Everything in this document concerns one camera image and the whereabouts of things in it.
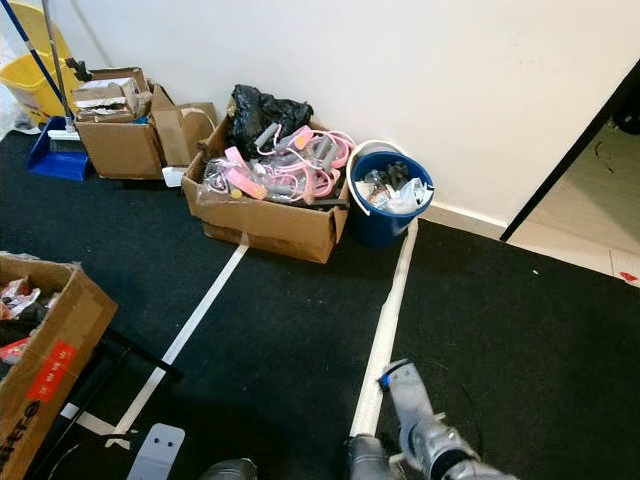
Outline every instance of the doorway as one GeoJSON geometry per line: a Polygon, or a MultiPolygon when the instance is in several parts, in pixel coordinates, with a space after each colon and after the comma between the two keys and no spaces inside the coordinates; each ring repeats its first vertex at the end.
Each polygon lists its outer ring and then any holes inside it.
{"type": "Polygon", "coordinates": [[[502,236],[640,287],[640,62],[502,236]]]}

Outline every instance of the floor tape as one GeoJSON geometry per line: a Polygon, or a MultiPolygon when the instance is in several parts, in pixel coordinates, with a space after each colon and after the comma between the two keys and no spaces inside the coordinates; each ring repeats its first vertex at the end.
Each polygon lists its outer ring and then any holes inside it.
{"type": "MultiPolygon", "coordinates": [[[[229,277],[240,263],[240,260],[242,259],[248,248],[249,247],[247,245],[238,245],[238,248],[235,250],[235,252],[233,252],[233,255],[231,255],[231,258],[218,275],[218,278],[216,278],[215,282],[213,282],[213,285],[211,285],[209,291],[205,294],[204,298],[200,301],[200,304],[193,311],[193,313],[189,317],[189,320],[187,320],[187,323],[184,324],[182,330],[180,330],[180,333],[178,333],[178,336],[175,338],[171,346],[162,357],[162,360],[164,360],[168,364],[172,364],[173,361],[178,357],[178,354],[189,340],[189,337],[191,337],[195,329],[198,327],[198,324],[209,310],[209,307],[211,307],[211,305],[213,304],[214,300],[224,287],[224,284],[227,283],[227,280],[229,280],[229,277]]],[[[160,368],[156,368],[153,371],[153,373],[147,380],[147,383],[145,383],[145,385],[142,387],[112,433],[126,433],[129,428],[131,428],[131,425],[133,425],[133,422],[135,422],[136,418],[138,418],[138,415],[140,414],[146,403],[149,401],[149,398],[151,398],[151,395],[153,394],[155,389],[158,388],[158,385],[160,385],[160,382],[164,378],[164,375],[165,371],[160,368]]],[[[113,442],[116,442],[126,448],[125,442],[121,442],[118,440],[107,442],[107,446],[111,445],[113,442]]]]}
{"type": "Polygon", "coordinates": [[[413,254],[413,246],[416,242],[417,234],[418,219],[416,218],[409,225],[409,232],[404,239],[402,250],[398,257],[389,296],[380,310],[376,335],[371,346],[356,413],[351,424],[350,435],[352,437],[358,434],[375,435],[378,428],[378,417],[382,406],[382,392],[378,385],[378,378],[382,375],[384,367],[391,362],[393,341],[396,336],[396,327],[398,326],[398,314],[400,313],[400,305],[402,304],[402,296],[407,283],[411,255],[413,254]]]}
{"type": "MultiPolygon", "coordinates": [[[[60,415],[71,420],[77,411],[78,407],[73,403],[67,403],[60,412],[60,415]]],[[[78,417],[76,424],[98,435],[109,435],[110,433],[113,433],[113,430],[116,428],[110,423],[91,415],[89,412],[82,412],[82,415],[78,417]]]]}

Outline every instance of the cardboard box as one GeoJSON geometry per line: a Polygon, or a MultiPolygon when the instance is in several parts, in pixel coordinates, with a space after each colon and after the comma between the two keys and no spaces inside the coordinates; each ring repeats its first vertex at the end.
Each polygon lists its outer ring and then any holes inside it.
{"type": "Polygon", "coordinates": [[[71,92],[79,109],[95,110],[98,113],[135,113],[139,92],[132,77],[91,80],[71,92]]]}
{"type": "Polygon", "coordinates": [[[77,265],[0,255],[3,284],[26,276],[43,294],[61,295],[0,383],[3,480],[24,476],[117,308],[77,265]]]}
{"type": "MultiPolygon", "coordinates": [[[[173,105],[160,85],[153,86],[151,110],[173,105]]],[[[101,177],[162,179],[165,166],[160,139],[150,120],[147,124],[76,122],[91,163],[101,177]]]]}
{"type": "Polygon", "coordinates": [[[156,106],[152,115],[170,167],[188,167],[198,152],[196,144],[209,138],[216,128],[212,103],[156,106]]]}
{"type": "MultiPolygon", "coordinates": [[[[226,117],[207,139],[213,155],[222,155],[230,119],[226,117]]],[[[198,189],[204,176],[206,157],[198,152],[182,178],[189,210],[203,222],[205,235],[290,257],[326,263],[333,246],[340,241],[347,211],[334,207],[327,212],[281,205],[242,197],[234,203],[220,196],[220,203],[198,202],[198,189]]],[[[345,182],[340,198],[347,200],[345,182]]]]}

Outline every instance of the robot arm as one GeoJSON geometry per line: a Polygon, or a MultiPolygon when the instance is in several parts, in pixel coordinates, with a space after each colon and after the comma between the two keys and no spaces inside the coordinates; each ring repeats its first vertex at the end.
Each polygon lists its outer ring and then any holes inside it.
{"type": "Polygon", "coordinates": [[[516,480],[485,465],[454,428],[433,414],[427,391],[415,365],[390,364],[379,380],[400,421],[400,446],[409,464],[426,480],[516,480]]]}

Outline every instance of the baseboard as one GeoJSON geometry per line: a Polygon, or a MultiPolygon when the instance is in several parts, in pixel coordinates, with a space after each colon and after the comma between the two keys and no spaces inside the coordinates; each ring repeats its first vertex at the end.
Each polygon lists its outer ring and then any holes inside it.
{"type": "Polygon", "coordinates": [[[420,218],[494,240],[498,240],[507,229],[505,222],[495,218],[439,202],[431,202],[429,208],[420,215],[420,218]]]}

